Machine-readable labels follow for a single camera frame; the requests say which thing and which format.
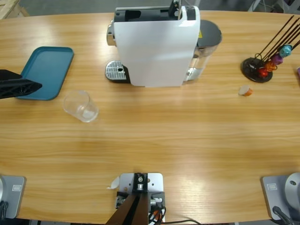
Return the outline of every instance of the glass cup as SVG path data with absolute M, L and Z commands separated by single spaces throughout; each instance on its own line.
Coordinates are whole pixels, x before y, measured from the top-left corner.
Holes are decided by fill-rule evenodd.
M 64 99 L 64 110 L 72 116 L 88 123 L 93 121 L 99 113 L 99 109 L 84 90 L 74 90 Z

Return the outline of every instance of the wooden table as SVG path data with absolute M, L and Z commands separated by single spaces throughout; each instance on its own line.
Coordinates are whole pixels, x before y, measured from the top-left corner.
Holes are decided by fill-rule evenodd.
M 259 52 L 290 15 L 202 12 L 223 41 L 202 77 L 177 88 L 109 82 L 106 43 L 112 14 L 36 16 L 0 21 L 0 68 L 20 73 L 40 46 L 75 56 L 52 101 L 0 101 L 0 173 L 27 178 L 20 218 L 105 223 L 122 173 L 164 175 L 167 220 L 202 223 L 268 219 L 260 178 L 300 169 L 300 49 L 267 83 L 240 63 Z M 241 85 L 254 90 L 238 96 Z M 71 90 L 87 90 L 99 119 L 82 123 L 62 109 Z

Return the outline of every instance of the label sticker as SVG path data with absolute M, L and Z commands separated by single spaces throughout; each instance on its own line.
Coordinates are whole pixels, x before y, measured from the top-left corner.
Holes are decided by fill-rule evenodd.
M 12 190 L 12 191 L 21 191 L 21 189 L 22 189 L 22 185 L 14 184 L 14 185 L 13 185 L 13 190 Z
M 268 187 L 269 191 L 277 190 L 277 185 L 276 184 L 267 184 L 267 187 Z

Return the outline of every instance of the purple capsule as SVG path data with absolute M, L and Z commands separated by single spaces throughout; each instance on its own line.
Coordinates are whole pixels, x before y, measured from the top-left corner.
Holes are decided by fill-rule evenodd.
M 275 65 L 279 65 L 279 64 L 283 63 L 283 58 L 277 53 L 271 57 L 271 61 Z

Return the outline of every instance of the blue tray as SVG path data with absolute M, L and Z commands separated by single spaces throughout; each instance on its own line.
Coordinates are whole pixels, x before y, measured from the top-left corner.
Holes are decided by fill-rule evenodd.
M 70 67 L 73 50 L 67 47 L 39 47 L 33 51 L 21 76 L 43 85 L 19 99 L 51 100 L 58 96 Z

